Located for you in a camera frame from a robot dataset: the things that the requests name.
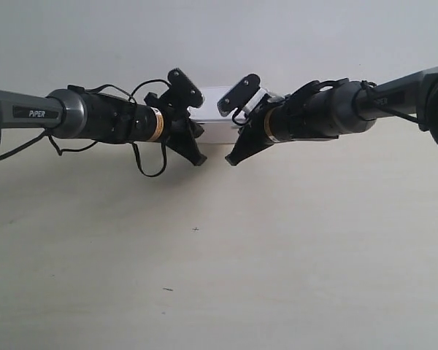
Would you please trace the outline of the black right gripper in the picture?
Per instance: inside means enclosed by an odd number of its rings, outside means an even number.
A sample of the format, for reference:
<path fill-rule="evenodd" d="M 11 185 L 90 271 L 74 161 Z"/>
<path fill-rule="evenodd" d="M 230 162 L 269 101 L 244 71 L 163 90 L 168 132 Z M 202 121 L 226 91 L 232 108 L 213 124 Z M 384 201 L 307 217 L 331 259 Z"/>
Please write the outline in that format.
<path fill-rule="evenodd" d="M 265 123 L 266 114 L 276 106 L 277 96 L 262 95 L 253 97 L 243 107 L 244 125 L 239 127 L 238 138 L 232 151 L 225 156 L 229 165 L 237 166 L 243 160 L 277 143 L 277 138 Z"/>

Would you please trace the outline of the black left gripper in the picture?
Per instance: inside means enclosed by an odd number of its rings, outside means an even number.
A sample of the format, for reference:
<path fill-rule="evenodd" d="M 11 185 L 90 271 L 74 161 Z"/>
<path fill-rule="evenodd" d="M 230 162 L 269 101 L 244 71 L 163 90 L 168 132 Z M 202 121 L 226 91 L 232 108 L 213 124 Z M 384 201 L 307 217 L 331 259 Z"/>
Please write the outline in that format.
<path fill-rule="evenodd" d="M 201 93 L 148 93 L 142 116 L 143 142 L 165 143 L 194 166 L 207 159 L 196 140 L 204 128 L 191 119 L 190 108 L 198 109 L 204 103 Z"/>

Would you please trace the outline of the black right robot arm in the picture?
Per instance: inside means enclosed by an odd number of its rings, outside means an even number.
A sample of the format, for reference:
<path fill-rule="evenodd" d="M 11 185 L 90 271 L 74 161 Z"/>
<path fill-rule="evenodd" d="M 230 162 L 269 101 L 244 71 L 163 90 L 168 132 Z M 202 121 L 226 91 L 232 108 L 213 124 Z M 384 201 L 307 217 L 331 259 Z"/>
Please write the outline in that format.
<path fill-rule="evenodd" d="M 275 144 L 332 141 L 368 131 L 379 119 L 399 117 L 430 133 L 438 146 L 438 66 L 383 84 L 368 80 L 312 80 L 279 96 L 248 74 L 216 103 L 222 117 L 238 125 L 226 156 L 236 166 Z"/>

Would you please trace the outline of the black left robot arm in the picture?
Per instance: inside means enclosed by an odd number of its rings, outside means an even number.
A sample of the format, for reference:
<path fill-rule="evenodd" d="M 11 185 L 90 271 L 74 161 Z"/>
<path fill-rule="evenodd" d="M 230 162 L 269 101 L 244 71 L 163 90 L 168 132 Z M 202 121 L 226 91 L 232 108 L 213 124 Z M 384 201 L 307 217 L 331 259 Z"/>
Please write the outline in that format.
<path fill-rule="evenodd" d="M 189 108 L 204 98 L 195 87 L 181 90 L 169 84 L 161 95 L 149 92 L 143 103 L 70 85 L 46 97 L 0 90 L 1 132 L 8 128 L 41 128 L 44 136 L 88 139 L 104 144 L 159 143 L 194 166 L 207 159 L 197 138 L 204 129 L 190 119 Z"/>

